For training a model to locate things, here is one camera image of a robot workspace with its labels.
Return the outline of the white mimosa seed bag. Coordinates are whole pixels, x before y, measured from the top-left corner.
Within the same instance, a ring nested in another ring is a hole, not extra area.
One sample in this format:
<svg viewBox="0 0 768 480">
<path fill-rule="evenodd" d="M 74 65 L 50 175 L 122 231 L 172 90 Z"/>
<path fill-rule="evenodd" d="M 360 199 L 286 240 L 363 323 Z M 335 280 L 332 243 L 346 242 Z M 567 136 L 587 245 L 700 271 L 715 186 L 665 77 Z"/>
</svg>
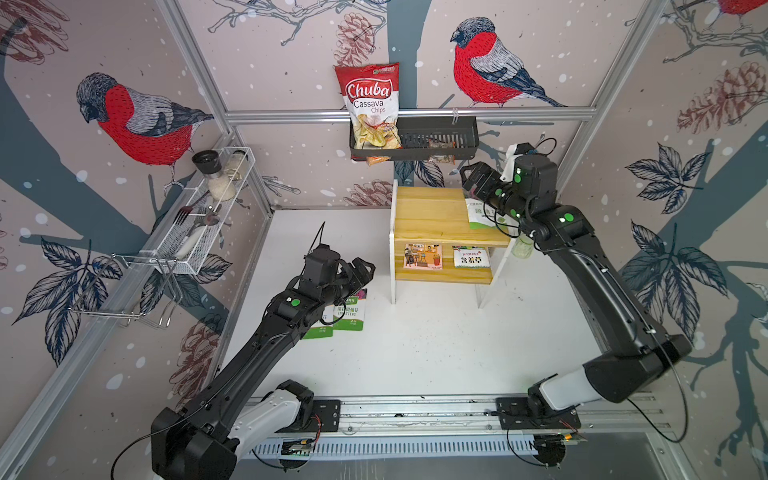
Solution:
<svg viewBox="0 0 768 480">
<path fill-rule="evenodd" d="M 487 206 L 480 200 L 466 198 L 465 204 L 471 229 L 508 228 L 510 226 L 510 218 L 508 216 L 499 216 L 492 207 Z"/>
</svg>

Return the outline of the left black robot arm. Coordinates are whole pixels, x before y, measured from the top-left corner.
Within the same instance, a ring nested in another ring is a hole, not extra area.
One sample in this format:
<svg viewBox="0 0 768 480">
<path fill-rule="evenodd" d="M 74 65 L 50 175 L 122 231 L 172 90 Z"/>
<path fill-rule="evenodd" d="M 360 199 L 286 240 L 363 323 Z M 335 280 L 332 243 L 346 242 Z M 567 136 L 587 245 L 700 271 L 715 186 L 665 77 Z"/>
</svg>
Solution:
<svg viewBox="0 0 768 480">
<path fill-rule="evenodd" d="M 227 479 L 243 453 L 271 434 L 307 425 L 313 401 L 286 381 L 255 408 L 246 405 L 282 357 L 322 318 L 374 278 L 374 264 L 344 261 L 326 244 L 304 257 L 302 272 L 265 308 L 234 358 L 184 407 L 161 411 L 151 425 L 151 467 L 163 479 Z"/>
</svg>

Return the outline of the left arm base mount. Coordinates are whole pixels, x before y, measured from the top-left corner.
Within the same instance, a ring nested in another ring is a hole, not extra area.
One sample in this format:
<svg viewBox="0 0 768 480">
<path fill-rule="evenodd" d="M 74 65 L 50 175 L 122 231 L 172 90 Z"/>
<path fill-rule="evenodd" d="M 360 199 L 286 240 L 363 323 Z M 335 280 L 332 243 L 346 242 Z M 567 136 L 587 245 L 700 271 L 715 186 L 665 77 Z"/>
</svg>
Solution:
<svg viewBox="0 0 768 480">
<path fill-rule="evenodd" d="M 278 390 L 293 394 L 298 402 L 298 412 L 294 420 L 277 430 L 277 433 L 337 432 L 341 416 L 339 399 L 317 399 L 312 390 L 303 384 L 286 380 L 276 389 L 264 396 L 263 401 L 274 396 Z"/>
</svg>

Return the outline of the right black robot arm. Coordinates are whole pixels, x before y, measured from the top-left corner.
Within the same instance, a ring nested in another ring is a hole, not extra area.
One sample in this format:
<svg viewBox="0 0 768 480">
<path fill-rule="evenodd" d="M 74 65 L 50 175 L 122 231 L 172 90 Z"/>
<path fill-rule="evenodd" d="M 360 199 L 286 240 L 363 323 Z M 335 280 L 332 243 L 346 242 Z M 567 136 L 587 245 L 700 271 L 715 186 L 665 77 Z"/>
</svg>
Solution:
<svg viewBox="0 0 768 480">
<path fill-rule="evenodd" d="M 528 409 L 542 418 L 596 400 L 621 403 L 692 351 L 621 279 L 582 212 L 557 202 L 557 173 L 555 163 L 532 151 L 516 156 L 508 173 L 482 162 L 460 169 L 465 192 L 490 214 L 517 221 L 520 233 L 562 270 L 601 350 L 574 371 L 529 388 Z"/>
</svg>

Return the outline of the green seed bag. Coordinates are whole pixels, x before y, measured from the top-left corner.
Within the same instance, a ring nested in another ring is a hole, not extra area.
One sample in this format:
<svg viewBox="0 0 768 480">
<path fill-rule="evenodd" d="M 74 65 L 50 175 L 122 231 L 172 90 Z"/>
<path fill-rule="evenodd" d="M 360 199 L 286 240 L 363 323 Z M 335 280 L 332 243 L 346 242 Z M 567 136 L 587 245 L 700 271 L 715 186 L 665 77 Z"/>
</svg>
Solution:
<svg viewBox="0 0 768 480">
<path fill-rule="evenodd" d="M 304 334 L 303 340 L 318 340 L 331 338 L 334 333 L 330 322 L 334 319 L 334 306 L 328 306 L 324 309 L 321 319 L 315 322 L 312 327 Z"/>
<path fill-rule="evenodd" d="M 364 329 L 367 289 L 361 289 L 346 299 L 344 306 L 333 309 L 333 327 L 340 331 L 361 332 Z"/>
</svg>

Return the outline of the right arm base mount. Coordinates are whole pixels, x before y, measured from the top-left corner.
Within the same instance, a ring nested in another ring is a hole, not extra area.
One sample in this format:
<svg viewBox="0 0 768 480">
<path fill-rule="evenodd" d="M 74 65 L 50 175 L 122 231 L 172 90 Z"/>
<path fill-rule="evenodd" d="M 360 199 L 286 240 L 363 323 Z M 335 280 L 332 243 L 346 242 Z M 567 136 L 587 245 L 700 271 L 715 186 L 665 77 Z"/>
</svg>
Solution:
<svg viewBox="0 0 768 480">
<path fill-rule="evenodd" d="M 495 399 L 496 416 L 503 430 L 555 430 L 581 428 L 574 406 L 552 409 L 541 393 L 543 380 L 531 386 L 525 395 L 516 394 Z"/>
</svg>

